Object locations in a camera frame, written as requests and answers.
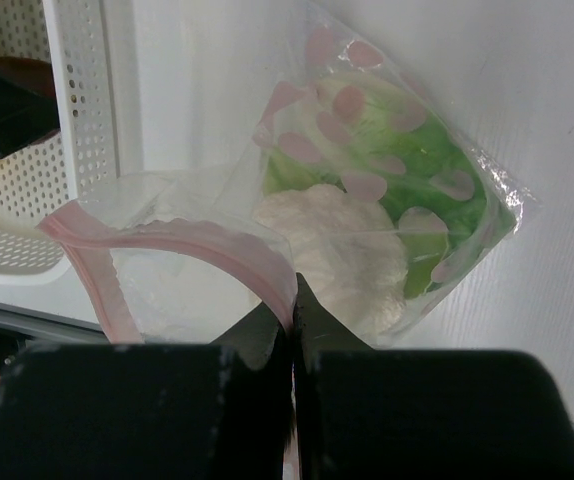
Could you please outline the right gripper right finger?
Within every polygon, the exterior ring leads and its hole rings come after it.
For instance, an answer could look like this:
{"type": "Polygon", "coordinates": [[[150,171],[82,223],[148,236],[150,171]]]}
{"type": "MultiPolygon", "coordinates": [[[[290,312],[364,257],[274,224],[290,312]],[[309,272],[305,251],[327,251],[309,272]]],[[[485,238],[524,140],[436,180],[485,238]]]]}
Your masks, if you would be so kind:
{"type": "Polygon", "coordinates": [[[377,350],[305,280],[294,326],[303,478],[574,479],[574,427],[534,356],[377,350]]]}

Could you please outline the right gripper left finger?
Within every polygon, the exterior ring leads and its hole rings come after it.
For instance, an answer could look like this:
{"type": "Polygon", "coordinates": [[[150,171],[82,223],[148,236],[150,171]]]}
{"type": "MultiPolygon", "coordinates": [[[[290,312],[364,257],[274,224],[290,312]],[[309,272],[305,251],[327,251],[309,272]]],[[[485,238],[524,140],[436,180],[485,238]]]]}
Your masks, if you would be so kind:
{"type": "Polygon", "coordinates": [[[208,344],[35,344],[0,381],[0,479],[278,479],[291,367],[265,305],[208,344]]]}

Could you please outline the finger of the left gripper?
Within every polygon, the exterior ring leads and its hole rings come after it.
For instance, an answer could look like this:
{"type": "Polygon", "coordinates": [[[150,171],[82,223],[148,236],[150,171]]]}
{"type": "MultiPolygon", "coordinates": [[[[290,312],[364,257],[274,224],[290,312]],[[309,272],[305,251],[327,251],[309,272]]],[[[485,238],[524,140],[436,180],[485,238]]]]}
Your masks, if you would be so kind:
{"type": "Polygon", "coordinates": [[[0,76],[0,160],[60,131],[58,103],[0,76]]]}

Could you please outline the clear zip top bag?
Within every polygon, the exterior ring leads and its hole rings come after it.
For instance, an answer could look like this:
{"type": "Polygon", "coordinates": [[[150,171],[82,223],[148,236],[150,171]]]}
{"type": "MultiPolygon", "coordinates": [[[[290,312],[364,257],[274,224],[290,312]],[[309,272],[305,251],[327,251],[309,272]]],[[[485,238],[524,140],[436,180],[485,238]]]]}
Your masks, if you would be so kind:
{"type": "Polygon", "coordinates": [[[431,311],[531,195],[421,87],[301,2],[233,165],[97,185],[41,221],[113,343],[208,343],[258,306],[293,326],[297,282],[377,348],[431,311]]]}

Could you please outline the green lettuce head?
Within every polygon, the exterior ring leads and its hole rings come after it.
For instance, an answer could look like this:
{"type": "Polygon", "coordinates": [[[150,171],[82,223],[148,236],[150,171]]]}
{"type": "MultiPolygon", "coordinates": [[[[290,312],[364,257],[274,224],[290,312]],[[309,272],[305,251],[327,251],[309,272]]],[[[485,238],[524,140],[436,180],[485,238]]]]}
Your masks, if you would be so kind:
{"type": "Polygon", "coordinates": [[[515,224],[419,98],[371,74],[278,83],[254,139],[266,162],[254,219],[372,345],[427,314],[515,224]]]}

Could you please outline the red apple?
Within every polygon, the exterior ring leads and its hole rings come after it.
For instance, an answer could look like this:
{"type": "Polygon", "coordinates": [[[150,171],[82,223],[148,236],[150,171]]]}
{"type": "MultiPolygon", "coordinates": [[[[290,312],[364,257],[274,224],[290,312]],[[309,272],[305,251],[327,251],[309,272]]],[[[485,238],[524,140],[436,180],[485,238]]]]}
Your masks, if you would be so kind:
{"type": "Polygon", "coordinates": [[[56,97],[53,70],[48,62],[2,56],[0,57],[0,76],[45,97],[56,97]]]}

